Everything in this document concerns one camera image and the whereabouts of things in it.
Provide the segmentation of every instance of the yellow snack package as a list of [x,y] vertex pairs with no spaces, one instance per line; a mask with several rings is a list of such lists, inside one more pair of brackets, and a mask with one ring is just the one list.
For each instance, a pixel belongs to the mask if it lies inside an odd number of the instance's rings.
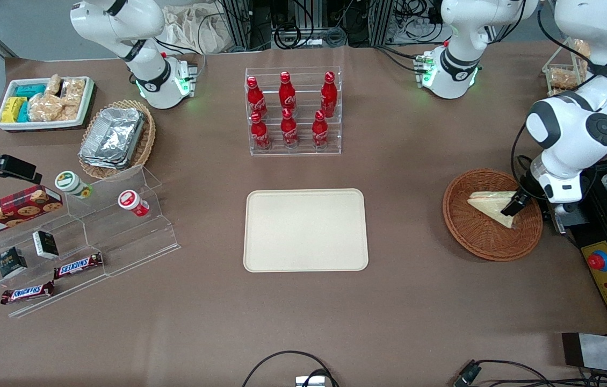
[[1,113],[1,122],[16,123],[19,117],[19,109],[21,104],[26,102],[26,97],[10,97],[7,98],[5,108]]

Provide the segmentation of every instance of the white tray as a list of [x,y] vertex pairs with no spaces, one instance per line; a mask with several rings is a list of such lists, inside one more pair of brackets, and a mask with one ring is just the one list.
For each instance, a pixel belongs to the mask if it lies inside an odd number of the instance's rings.
[[249,194],[244,235],[246,270],[358,271],[367,265],[365,206],[358,189]]
[[82,102],[80,103],[80,110],[77,112],[77,118],[75,118],[74,120],[50,121],[47,123],[2,123],[1,115],[2,111],[5,109],[5,103],[7,102],[7,98],[15,95],[15,89],[17,88],[17,86],[35,84],[46,85],[48,81],[50,81],[50,78],[17,79],[14,81],[10,81],[9,85],[7,86],[7,91],[5,91],[5,95],[3,96],[0,109],[0,128],[2,130],[5,130],[6,132],[40,132],[46,130],[85,129],[84,127],[79,126],[83,124],[86,118],[95,84],[93,79],[89,78],[88,76],[63,77],[63,79],[68,78],[83,78],[86,80],[86,85],[84,86],[84,93],[82,96]]

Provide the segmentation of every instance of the red emergency stop button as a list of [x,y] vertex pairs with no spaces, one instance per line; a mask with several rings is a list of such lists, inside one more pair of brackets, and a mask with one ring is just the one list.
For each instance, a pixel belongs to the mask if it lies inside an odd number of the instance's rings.
[[607,271],[607,254],[602,250],[595,250],[588,256],[588,266],[591,269]]

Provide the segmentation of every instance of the small black box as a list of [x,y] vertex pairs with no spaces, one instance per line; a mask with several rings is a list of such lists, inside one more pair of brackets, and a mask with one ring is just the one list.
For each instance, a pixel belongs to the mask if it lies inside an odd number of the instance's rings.
[[33,233],[34,245],[36,245],[36,254],[49,260],[55,260],[58,257],[55,238],[46,231],[36,231]]
[[3,278],[10,278],[26,270],[26,259],[17,247],[0,254],[0,269]]

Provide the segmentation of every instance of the gray floor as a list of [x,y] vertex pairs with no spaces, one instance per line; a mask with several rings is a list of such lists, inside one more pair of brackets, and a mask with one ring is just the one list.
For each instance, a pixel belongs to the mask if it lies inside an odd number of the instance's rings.
[[[181,5],[196,0],[156,0],[159,5]],[[0,39],[18,56],[39,61],[113,58],[114,55],[94,42],[78,36],[70,23],[73,0],[0,0]],[[558,37],[549,10],[543,12],[543,23]],[[507,41],[545,39],[535,15],[522,20]],[[0,101],[4,88],[4,64],[0,57]]]

